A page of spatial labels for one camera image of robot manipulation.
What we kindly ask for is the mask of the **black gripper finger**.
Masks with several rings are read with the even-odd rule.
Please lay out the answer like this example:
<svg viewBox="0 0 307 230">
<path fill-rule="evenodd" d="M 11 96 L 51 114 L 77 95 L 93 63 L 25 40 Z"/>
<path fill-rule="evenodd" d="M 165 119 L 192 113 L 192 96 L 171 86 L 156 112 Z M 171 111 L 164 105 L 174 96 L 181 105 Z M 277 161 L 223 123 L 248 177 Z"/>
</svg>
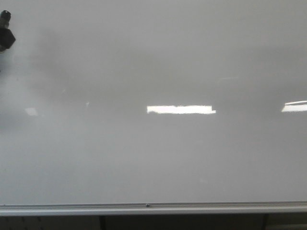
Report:
<svg viewBox="0 0 307 230">
<path fill-rule="evenodd" d="M 6 50 L 11 48 L 11 46 L 16 41 L 15 36 L 11 32 L 10 29 L 7 28 L 1 28 L 0 29 L 0 49 Z"/>
</svg>

